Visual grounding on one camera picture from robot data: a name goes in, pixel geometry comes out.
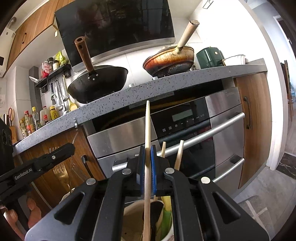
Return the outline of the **person's left hand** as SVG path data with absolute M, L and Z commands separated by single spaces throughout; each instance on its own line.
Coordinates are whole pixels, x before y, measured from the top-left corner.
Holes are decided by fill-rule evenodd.
M 36 201 L 30 197 L 30 195 L 23 195 L 17 198 L 6 207 L 1 204 L 1 214 L 4 215 L 5 220 L 10 225 L 11 230 L 8 230 L 9 234 L 13 237 L 5 237 L 5 240 L 18 238 L 25 240 L 26 233 L 42 218 L 41 209 L 37 206 Z

